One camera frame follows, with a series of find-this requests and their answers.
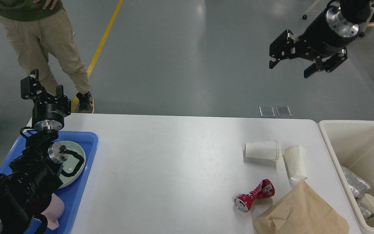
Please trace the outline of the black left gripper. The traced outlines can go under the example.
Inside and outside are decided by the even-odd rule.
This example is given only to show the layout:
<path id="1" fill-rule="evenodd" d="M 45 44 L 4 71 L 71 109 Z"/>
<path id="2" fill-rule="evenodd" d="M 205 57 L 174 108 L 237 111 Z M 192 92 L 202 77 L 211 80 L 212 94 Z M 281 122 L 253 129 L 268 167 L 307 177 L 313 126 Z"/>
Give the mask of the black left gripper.
<path id="1" fill-rule="evenodd" d="M 34 69 L 30 75 L 20 81 L 21 98 L 34 102 L 32 110 L 32 127 L 35 130 L 64 127 L 64 117 L 71 114 L 71 100 L 64 94 L 63 85 L 56 87 L 56 96 L 51 95 L 39 80 L 39 70 Z"/>

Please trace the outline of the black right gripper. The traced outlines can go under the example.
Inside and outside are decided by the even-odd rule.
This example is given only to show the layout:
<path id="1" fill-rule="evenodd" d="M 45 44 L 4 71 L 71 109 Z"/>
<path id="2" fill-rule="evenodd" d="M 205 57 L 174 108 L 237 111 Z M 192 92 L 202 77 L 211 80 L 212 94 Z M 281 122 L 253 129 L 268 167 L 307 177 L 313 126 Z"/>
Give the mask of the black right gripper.
<path id="1" fill-rule="evenodd" d="M 347 60 L 345 47 L 358 35 L 359 24 L 347 20 L 341 7 L 328 6 L 301 36 L 285 30 L 270 44 L 269 68 L 285 59 L 305 58 L 314 62 L 304 70 L 304 78 L 320 71 L 332 72 Z"/>

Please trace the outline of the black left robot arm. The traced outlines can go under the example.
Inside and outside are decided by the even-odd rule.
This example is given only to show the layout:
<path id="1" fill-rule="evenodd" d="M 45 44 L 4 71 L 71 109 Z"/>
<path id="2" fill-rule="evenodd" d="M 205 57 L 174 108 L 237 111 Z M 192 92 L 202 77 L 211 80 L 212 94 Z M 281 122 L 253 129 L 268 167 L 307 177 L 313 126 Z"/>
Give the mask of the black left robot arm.
<path id="1" fill-rule="evenodd" d="M 56 95 L 50 94 L 39 82 L 37 69 L 20 84 L 22 99 L 34 102 L 32 125 L 20 130 L 25 149 L 10 162 L 12 174 L 0 174 L 0 234 L 22 234 L 34 218 L 41 222 L 36 233 L 42 234 L 48 220 L 32 211 L 29 204 L 50 197 L 63 184 L 60 175 L 76 175 L 84 159 L 56 142 L 64 118 L 71 114 L 71 101 L 64 95 L 63 86 L 57 86 Z"/>

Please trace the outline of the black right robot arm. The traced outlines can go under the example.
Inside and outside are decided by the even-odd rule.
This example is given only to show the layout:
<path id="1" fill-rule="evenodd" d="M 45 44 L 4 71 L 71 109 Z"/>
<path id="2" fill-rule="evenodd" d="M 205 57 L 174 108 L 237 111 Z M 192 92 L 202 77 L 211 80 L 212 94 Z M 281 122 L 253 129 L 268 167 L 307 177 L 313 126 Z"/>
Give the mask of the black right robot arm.
<path id="1" fill-rule="evenodd" d="M 369 0 L 341 0 L 339 6 L 329 1 L 303 34 L 294 37 L 285 30 L 270 44 L 269 68 L 285 59 L 303 58 L 313 62 L 304 70 L 304 78 L 334 71 L 347 60 L 347 45 L 360 36 L 360 25 L 371 16 L 370 7 Z"/>

